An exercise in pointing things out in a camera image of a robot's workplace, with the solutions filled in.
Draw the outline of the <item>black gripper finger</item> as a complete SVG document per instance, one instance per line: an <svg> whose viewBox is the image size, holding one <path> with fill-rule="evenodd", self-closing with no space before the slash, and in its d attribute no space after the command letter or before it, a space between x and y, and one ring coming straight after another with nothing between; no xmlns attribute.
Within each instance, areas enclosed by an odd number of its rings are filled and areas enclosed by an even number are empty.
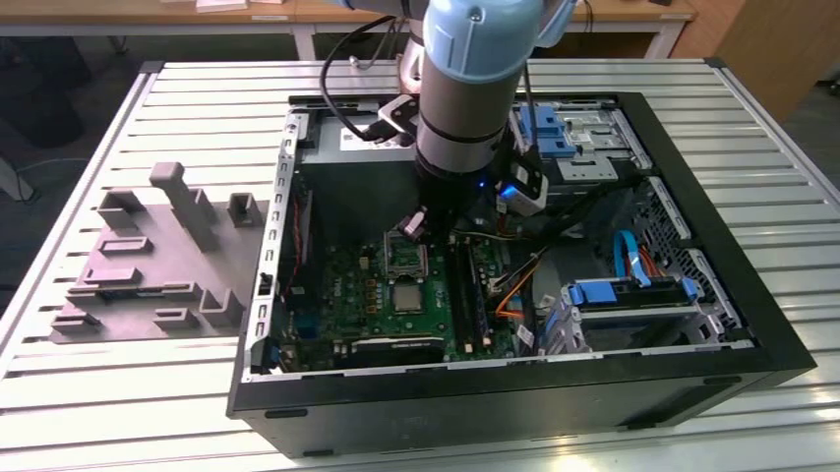
<svg viewBox="0 0 840 472"><path fill-rule="evenodd" d="M427 239L427 208L418 206L397 225L401 234L411 242L425 242Z"/></svg>

